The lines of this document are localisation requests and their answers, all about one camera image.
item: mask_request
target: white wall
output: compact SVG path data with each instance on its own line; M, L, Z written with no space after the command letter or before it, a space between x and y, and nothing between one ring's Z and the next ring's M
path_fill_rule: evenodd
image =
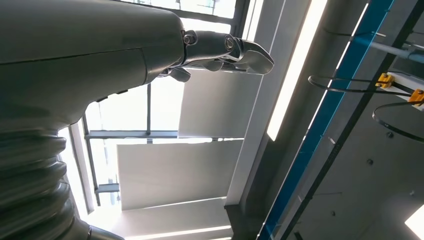
M89 224L126 239L151 239L155 234L230 226L222 199L171 206L124 210L98 208L88 216ZM160 238L164 240L209 240L231 237L231 228Z
M118 145L123 210L225 197L242 140Z
M262 76L189 71L191 78L184 86L179 136L243 138Z

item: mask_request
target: white ceiling panel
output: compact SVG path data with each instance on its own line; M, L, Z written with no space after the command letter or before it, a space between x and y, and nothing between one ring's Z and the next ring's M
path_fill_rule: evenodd
M118 145L122 209L224 197L242 140Z
M244 138L261 75L189 69L179 121L180 137Z

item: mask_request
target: robotic arm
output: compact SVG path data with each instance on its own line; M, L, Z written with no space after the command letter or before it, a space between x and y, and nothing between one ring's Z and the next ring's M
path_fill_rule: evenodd
M230 34L184 30L165 10L109 0L0 0L0 239L118 240L74 214L57 131L89 103L183 67L266 74L270 55Z

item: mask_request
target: glass window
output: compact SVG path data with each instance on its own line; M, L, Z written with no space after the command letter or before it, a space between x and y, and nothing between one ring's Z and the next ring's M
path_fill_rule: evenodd
M202 21L199 19L181 18L185 30L212 31L217 33L229 34L231 25L219 22Z
M212 138L156 138L153 139L153 144L202 144L210 143Z
M147 85L93 102L85 114L89 130L146 130Z
M123 0L167 9L215 15L232 19L236 10L236 0Z
M177 131L180 123L184 83L170 76L151 83L151 130Z
M117 145L146 143L147 139L145 138L91 139L97 184L119 183Z
M101 192L98 194L100 199L100 206L111 207L121 205L121 193L120 192Z

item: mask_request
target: black cable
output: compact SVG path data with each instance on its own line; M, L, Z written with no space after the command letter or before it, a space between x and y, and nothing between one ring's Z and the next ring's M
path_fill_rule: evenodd
M318 82L314 81L314 79L330 79L333 81L352 81L352 82L362 82L362 83L371 83L370 80L362 80L362 79L348 79L348 78L338 78L338 77L325 77L325 76L314 76L311 75L308 77L308 82L318 88L325 89L332 92L339 92L339 93L374 93L374 94L389 94L389 95L397 95L397 96L405 96L410 97L411 94L404 93L404 92L394 92L394 91L382 91L382 90L367 90L367 89L344 89L344 88L334 88L334 87L328 87L322 84L319 84ZM384 81L377 81L376 84L385 84Z
M387 129L389 129L391 131L424 144L424 138L419 137L417 135L414 135L412 133L406 132L404 130L401 130L397 127L394 127L394 126L388 124L387 122L381 120L381 118L379 118L376 114L376 112L380 109L392 108L392 107L398 107L398 106L404 106L404 105L415 105L415 104L424 104L424 100L423 101L411 101L411 102L396 102L396 103L381 105L381 106L377 107L376 109L374 109L374 111L372 112L372 118L377 123L379 123L380 125L383 125L384 127L386 127Z
M337 36L345 36L345 37L352 37L352 33L341 33L341 32L335 32L335 31L330 31L328 30L326 27L322 27L322 30L328 34L332 34L332 35L337 35ZM354 36L362 36L362 35L368 35L368 34L372 34L372 31L369 32L361 32L361 33L355 33Z
M424 32L419 32L419 31L412 31L412 34L419 34L419 35L424 35Z
M308 77L308 82L311 83L312 85L319 87L321 89L325 89L328 91L332 91L332 92L339 92L339 93L373 93L373 94L390 94L390 95L397 95L397 96L405 96L405 97L410 97L411 94L409 93L403 93L403 92L393 92L393 91L379 91L379 90L366 90L366 89L342 89L342 88L333 88L333 87L328 87L322 84L317 83L316 81L313 80L313 78L320 78L320 79L330 79L333 81L352 81L352 82L361 82L361 83L371 83L372 81L370 80L363 80L363 79L349 79L349 78L338 78L338 77L326 77L326 76L314 76L311 75ZM386 82L382 82L382 81L377 81L376 84L385 84ZM391 108L391 107L397 107L397 106L404 106L404 105L415 105L415 104L424 104L424 100L423 101L413 101L413 102L396 102L396 103L390 103L390 104L385 104L385 105L381 105L379 107L377 107L376 109L374 109L374 111L372 112L372 118L380 125L386 127L387 129L400 134L404 137L410 138L412 140L418 141L420 143L424 143L424 138L419 137L417 135L411 134L409 132L403 131L395 126L392 126L390 124L388 124L387 122L381 120L376 112L380 109L384 109L384 108Z

